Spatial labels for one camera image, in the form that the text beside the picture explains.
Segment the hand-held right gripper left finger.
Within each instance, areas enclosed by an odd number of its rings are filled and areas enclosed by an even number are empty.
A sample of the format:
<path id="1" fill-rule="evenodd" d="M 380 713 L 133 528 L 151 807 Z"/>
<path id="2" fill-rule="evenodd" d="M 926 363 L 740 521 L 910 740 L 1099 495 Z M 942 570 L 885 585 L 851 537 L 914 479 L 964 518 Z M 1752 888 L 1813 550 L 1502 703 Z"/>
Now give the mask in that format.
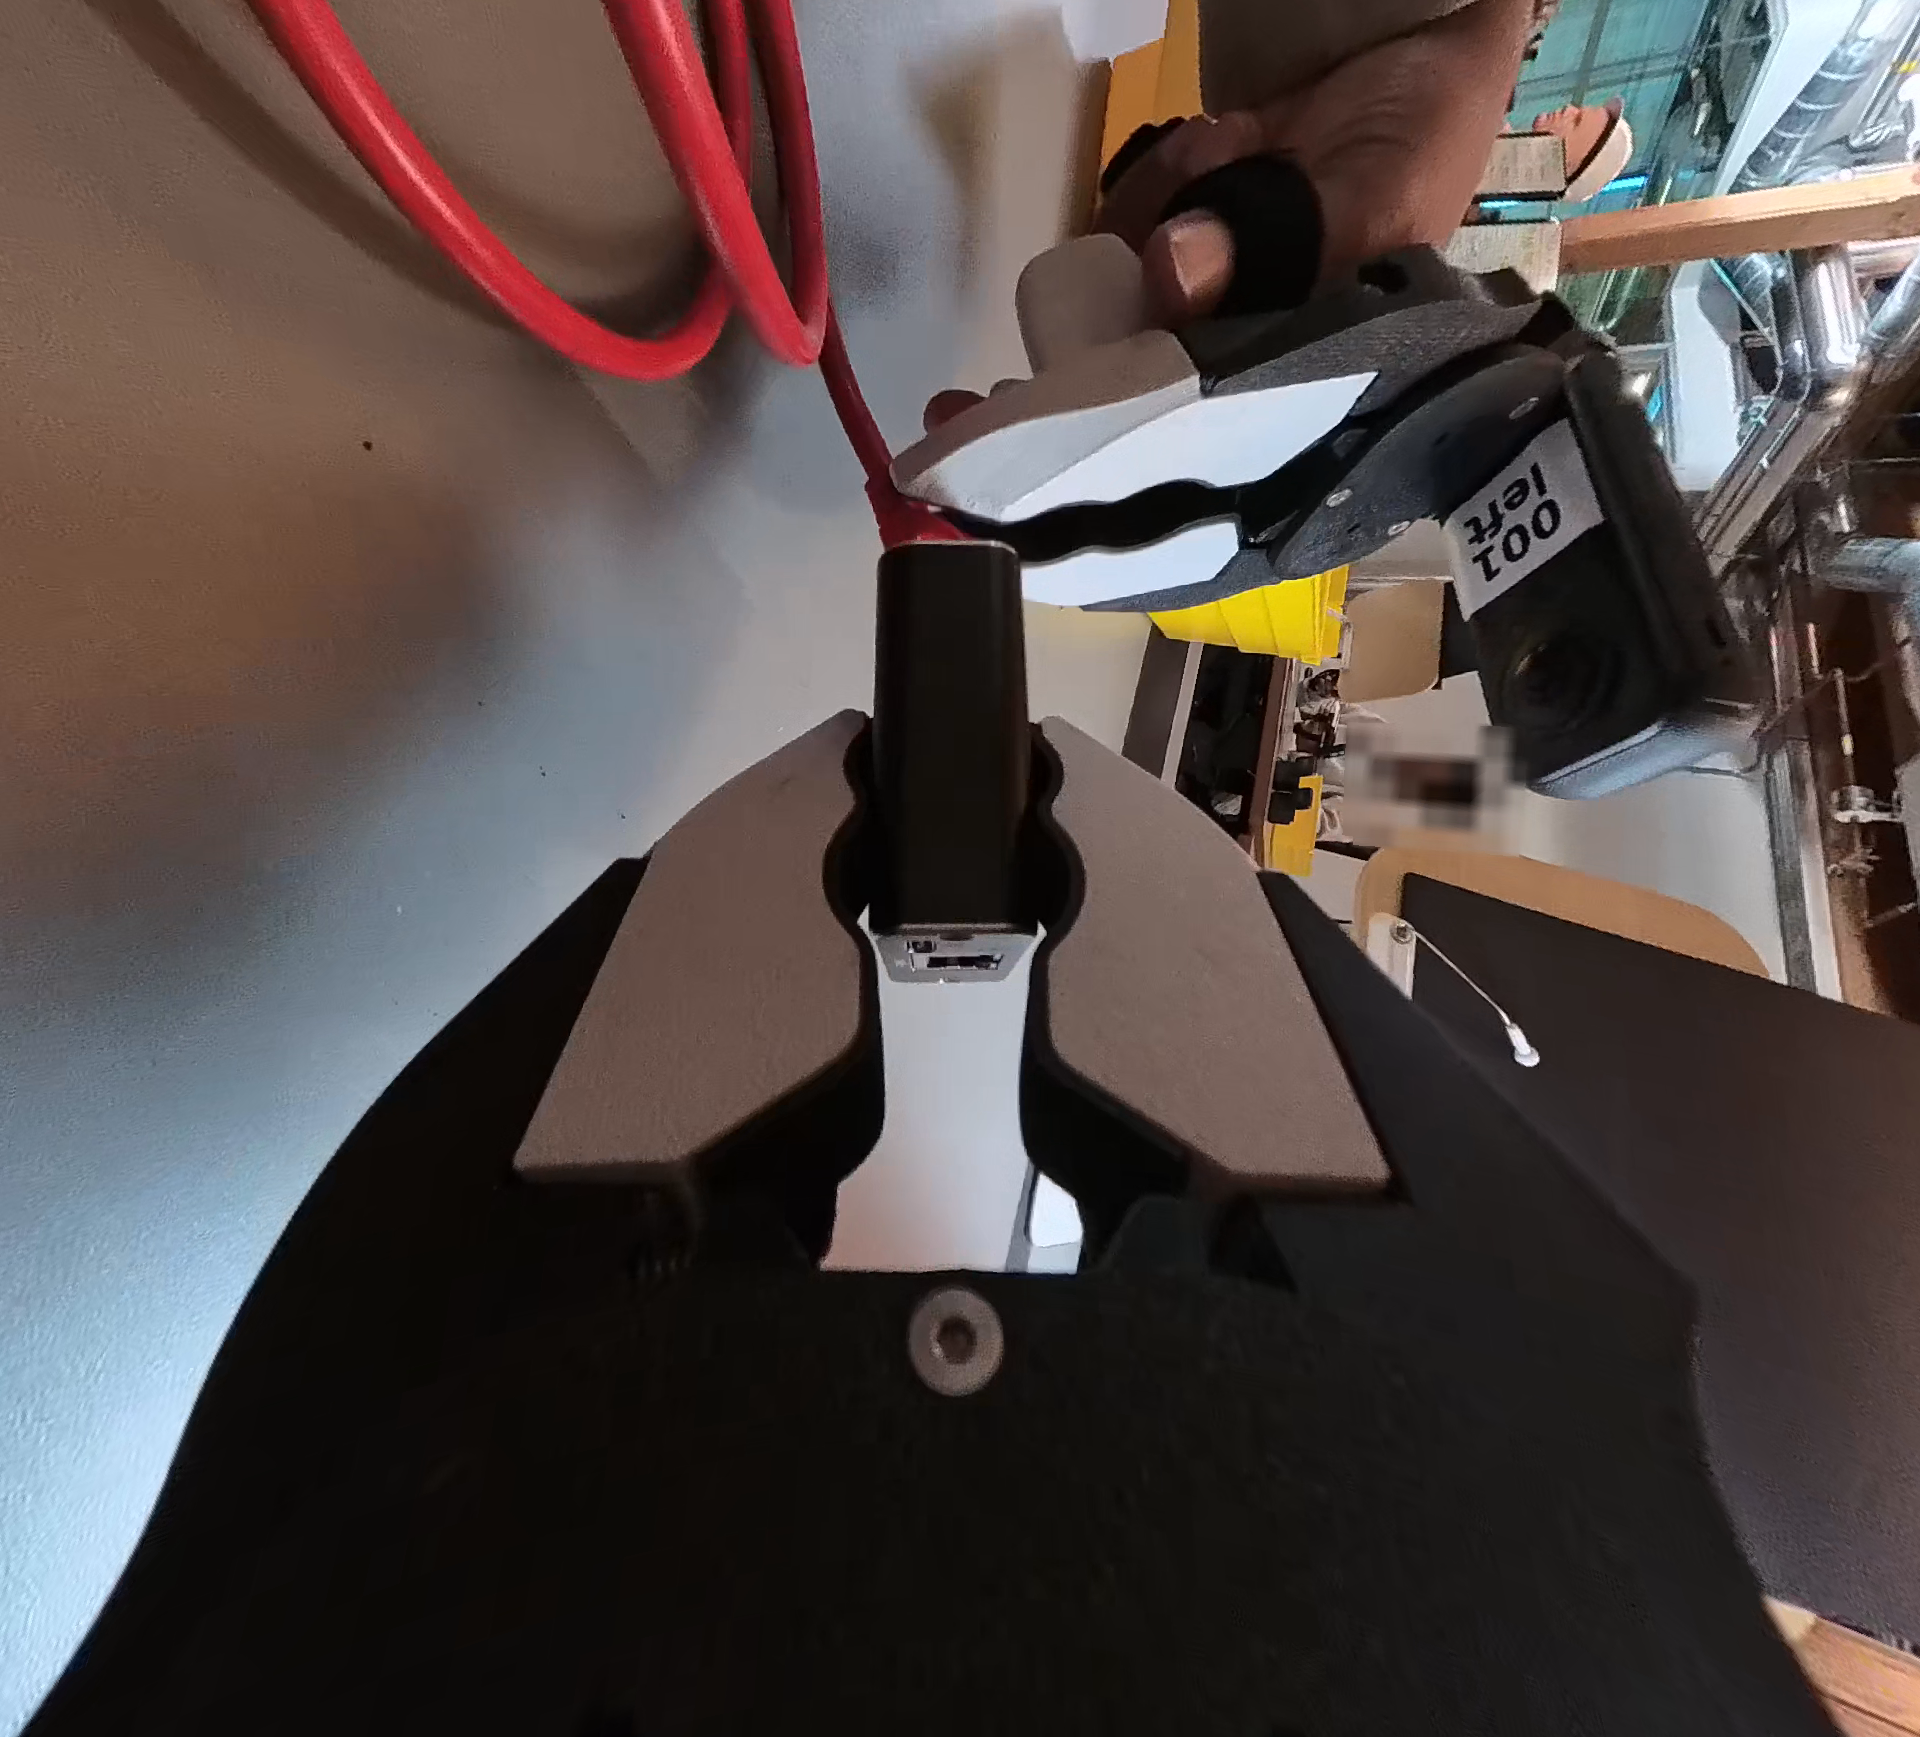
<path id="1" fill-rule="evenodd" d="M 863 940 L 827 871 L 854 813 L 838 713 L 742 771 L 648 852 L 514 1154 L 563 1183 L 672 1180 L 860 1041 Z"/>

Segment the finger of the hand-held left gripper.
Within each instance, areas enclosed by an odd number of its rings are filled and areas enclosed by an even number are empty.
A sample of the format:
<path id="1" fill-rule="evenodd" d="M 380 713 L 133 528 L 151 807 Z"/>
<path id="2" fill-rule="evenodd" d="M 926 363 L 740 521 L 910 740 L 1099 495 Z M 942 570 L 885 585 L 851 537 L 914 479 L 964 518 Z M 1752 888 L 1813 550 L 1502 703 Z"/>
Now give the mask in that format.
<path id="1" fill-rule="evenodd" d="M 1136 332 L 924 432 L 893 458 L 893 484 L 935 508 L 1015 525 L 1163 484 L 1256 483 L 1331 434 L 1381 373 L 1351 354 L 1335 362 L 1331 373 L 1261 369 L 1230 388 L 1204 377 L 1173 332 Z"/>
<path id="2" fill-rule="evenodd" d="M 947 511 L 963 534 L 1013 548 L 1029 603 L 1095 609 L 1212 581 L 1240 550 L 1237 495 L 1165 483 L 1112 503 L 1069 504 L 1013 521 Z"/>

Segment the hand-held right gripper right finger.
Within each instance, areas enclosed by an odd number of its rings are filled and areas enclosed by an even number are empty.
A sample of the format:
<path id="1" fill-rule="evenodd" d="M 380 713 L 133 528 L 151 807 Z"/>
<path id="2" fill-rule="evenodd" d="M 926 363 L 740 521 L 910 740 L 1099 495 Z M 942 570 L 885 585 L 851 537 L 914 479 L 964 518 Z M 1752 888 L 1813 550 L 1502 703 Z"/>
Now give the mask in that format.
<path id="1" fill-rule="evenodd" d="M 1389 1163 L 1261 868 L 1063 716 L 1050 804 L 1071 910 L 1039 1014 L 1052 1059 L 1201 1196 L 1372 1196 Z"/>

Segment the yellow plastic bin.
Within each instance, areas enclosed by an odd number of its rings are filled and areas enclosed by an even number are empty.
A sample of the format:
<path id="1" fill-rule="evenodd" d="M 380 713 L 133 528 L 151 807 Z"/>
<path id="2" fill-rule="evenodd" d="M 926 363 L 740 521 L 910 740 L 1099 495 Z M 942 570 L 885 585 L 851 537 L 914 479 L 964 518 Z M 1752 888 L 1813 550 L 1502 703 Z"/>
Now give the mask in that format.
<path id="1" fill-rule="evenodd" d="M 1203 110 L 1198 2 L 1167 2 L 1163 36 L 1112 57 L 1100 140 L 1102 184 L 1114 176 L 1136 133 Z M 1156 612 L 1153 621 L 1173 640 L 1320 667 L 1341 655 L 1348 582 L 1348 568 L 1317 572 Z"/>

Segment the black ethernet splitter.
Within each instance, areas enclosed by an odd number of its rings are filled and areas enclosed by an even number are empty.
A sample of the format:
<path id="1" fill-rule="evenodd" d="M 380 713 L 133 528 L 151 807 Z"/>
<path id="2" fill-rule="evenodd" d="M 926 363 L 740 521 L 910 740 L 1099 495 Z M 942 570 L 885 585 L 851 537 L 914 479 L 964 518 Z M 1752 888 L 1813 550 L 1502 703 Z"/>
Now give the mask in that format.
<path id="1" fill-rule="evenodd" d="M 1040 926 L 1023 868 L 1020 563 L 1003 545 L 916 541 L 876 576 L 873 943 L 898 985 L 998 982 Z"/>

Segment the wooden ceiling beam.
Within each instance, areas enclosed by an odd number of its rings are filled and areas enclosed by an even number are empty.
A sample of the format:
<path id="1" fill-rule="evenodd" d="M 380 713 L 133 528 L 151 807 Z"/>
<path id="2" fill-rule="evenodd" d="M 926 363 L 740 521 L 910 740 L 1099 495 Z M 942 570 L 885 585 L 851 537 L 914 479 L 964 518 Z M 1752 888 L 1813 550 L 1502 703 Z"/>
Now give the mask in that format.
<path id="1" fill-rule="evenodd" d="M 1565 276 L 1918 234 L 1918 166 L 1585 214 L 1558 227 Z"/>

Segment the silver ceiling pipes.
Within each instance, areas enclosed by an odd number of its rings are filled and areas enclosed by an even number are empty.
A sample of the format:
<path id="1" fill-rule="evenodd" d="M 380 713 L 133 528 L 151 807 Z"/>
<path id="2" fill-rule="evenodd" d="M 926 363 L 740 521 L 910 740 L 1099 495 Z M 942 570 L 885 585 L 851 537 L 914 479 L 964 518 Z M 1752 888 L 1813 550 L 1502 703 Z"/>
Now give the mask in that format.
<path id="1" fill-rule="evenodd" d="M 1695 512 L 1709 565 L 1727 576 L 1762 550 L 1792 495 L 1840 449 L 1849 416 L 1916 350 L 1916 235 L 1717 257 L 1713 269 L 1758 324 L 1775 388 L 1745 418 L 1731 468 Z"/>

